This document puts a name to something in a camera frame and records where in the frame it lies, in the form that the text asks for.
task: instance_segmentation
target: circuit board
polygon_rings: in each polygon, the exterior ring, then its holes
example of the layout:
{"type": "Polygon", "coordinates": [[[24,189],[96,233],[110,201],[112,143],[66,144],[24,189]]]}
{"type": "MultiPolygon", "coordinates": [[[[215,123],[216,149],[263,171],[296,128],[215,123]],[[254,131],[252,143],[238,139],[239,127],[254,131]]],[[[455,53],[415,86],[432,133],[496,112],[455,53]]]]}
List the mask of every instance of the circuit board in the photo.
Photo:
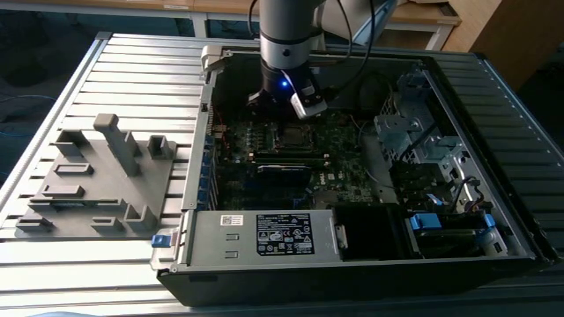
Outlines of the circuit board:
{"type": "Polygon", "coordinates": [[[284,125],[216,122],[219,209],[326,209],[375,200],[350,115],[328,111],[284,125]]]}

